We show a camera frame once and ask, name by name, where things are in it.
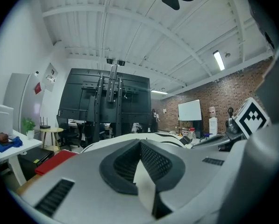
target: ceiling light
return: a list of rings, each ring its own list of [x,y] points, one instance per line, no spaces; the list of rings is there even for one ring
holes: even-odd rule
[[[153,93],[158,93],[158,94],[163,94],[163,95],[167,95],[167,92],[163,92],[163,91],[151,91]]]
[[[220,52],[216,51],[216,52],[213,53],[213,55],[214,55],[218,65],[219,65],[220,70],[224,70],[225,67],[224,67],[222,56],[220,55]]]

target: office chair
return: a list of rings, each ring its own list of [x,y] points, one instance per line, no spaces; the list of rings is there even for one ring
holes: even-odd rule
[[[68,124],[68,119],[59,117],[58,115],[56,116],[58,127],[64,129],[63,132],[58,133],[61,141],[61,147],[62,146],[68,146],[69,150],[72,151],[71,146],[73,143],[71,140],[73,138],[77,138],[78,134],[75,132],[70,131],[70,126]]]
[[[77,123],[77,127],[79,129],[79,140],[80,140],[80,146],[85,148],[88,145],[90,145],[93,141],[93,130],[92,125],[90,123],[85,124],[79,124]],[[82,134],[84,133],[85,136],[85,145],[82,141]]]

